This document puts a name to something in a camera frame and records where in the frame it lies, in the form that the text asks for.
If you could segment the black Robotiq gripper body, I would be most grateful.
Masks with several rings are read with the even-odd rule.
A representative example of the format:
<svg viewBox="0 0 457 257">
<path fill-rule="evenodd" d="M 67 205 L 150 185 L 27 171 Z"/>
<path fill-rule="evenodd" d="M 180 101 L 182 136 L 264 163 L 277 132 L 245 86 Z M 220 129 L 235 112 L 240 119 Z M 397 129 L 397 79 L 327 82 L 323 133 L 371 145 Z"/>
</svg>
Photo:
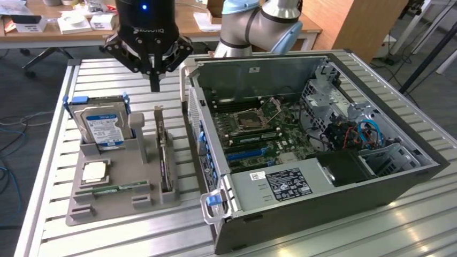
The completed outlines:
<svg viewBox="0 0 457 257">
<path fill-rule="evenodd" d="M 176 41 L 175 1 L 116 1 L 115 5 L 120 21 L 116 34 L 132 48 L 144 43 L 154 55 L 156 38 L 164 39 L 167 47 Z"/>
</svg>

